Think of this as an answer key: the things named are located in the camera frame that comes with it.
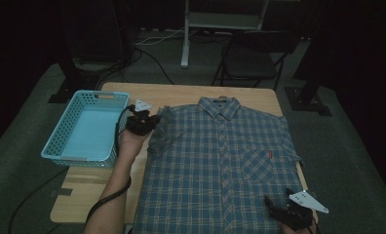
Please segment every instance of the light blue plastic basket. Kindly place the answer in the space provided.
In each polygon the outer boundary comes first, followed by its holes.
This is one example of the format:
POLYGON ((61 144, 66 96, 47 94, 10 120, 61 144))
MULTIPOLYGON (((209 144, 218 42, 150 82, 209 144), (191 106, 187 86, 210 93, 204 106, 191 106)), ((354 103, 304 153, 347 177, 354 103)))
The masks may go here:
POLYGON ((123 92, 77 91, 41 156, 63 166, 112 167, 117 158, 116 123, 129 97, 123 92))

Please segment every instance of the floor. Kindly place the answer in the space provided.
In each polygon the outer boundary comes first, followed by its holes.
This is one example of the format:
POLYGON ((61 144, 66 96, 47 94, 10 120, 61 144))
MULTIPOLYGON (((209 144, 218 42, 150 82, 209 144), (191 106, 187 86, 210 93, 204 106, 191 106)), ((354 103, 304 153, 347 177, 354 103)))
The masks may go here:
MULTIPOLYGON (((180 67, 182 40, 173 31, 141 32, 134 63, 103 82, 208 86, 216 71, 224 37, 192 37, 189 67, 180 67)), ((286 60, 277 96, 296 152, 304 161, 309 191, 329 209, 319 213, 322 233, 386 233, 386 187, 372 165, 360 137, 341 108, 334 91, 320 88, 318 97, 331 116, 294 111, 285 87, 302 87, 292 79, 309 41, 301 41, 286 60)), ((78 64, 99 70, 109 64, 78 64)), ((66 167, 40 153, 66 103, 48 103, 64 80, 57 64, 42 76, 19 115, 0 139, 0 233, 81 233, 83 224, 53 223, 50 213, 66 167)), ((262 82, 257 88, 272 88, 262 82)))

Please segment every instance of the shirt placket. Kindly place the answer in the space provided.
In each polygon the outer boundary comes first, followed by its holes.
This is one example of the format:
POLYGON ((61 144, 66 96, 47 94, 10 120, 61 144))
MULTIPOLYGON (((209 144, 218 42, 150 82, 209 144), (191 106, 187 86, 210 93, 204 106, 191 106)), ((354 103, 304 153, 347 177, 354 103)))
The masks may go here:
POLYGON ((229 233, 233 226, 233 207, 230 203, 232 197, 230 156, 228 151, 226 119, 217 115, 218 145, 220 155, 220 180, 221 180, 221 201, 223 205, 224 233, 229 233))

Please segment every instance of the shirt pocket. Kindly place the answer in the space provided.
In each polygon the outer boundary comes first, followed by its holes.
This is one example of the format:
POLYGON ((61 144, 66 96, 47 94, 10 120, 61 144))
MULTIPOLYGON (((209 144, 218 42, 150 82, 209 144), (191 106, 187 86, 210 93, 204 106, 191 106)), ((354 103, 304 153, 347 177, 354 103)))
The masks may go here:
POLYGON ((255 183, 269 182, 273 178, 271 154, 272 151, 263 148, 242 150, 242 178, 255 183))

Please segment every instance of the human hand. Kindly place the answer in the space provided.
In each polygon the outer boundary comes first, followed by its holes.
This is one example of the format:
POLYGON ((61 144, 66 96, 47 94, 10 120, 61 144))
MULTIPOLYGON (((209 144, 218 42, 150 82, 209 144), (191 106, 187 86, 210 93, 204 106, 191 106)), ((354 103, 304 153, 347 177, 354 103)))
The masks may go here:
POLYGON ((281 227, 284 234, 317 234, 315 221, 312 221, 312 225, 309 227, 311 229, 311 232, 309 232, 308 228, 293 231, 289 226, 287 226, 281 222, 278 222, 278 224, 281 227))
POLYGON ((129 130, 124 130, 120 137, 119 161, 126 161, 126 165, 132 164, 150 134, 151 132, 144 136, 138 136, 129 130))

